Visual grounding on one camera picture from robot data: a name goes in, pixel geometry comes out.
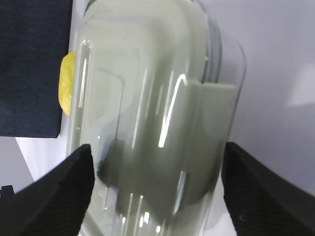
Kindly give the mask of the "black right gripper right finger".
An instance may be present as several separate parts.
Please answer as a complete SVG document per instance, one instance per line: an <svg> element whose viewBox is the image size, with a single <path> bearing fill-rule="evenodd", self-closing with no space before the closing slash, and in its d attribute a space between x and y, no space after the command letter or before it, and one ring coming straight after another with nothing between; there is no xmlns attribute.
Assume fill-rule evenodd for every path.
<svg viewBox="0 0 315 236"><path fill-rule="evenodd" d="M315 198L236 143L225 146L223 197L239 236L313 236Z"/></svg>

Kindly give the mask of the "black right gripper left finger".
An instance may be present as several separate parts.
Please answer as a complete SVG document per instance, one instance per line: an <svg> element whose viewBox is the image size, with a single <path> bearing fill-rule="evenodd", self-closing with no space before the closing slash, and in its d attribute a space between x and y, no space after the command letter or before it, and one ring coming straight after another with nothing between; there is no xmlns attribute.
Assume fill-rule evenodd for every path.
<svg viewBox="0 0 315 236"><path fill-rule="evenodd" d="M15 193L0 188L2 236L77 236L91 201L91 147L81 145L48 174Z"/></svg>

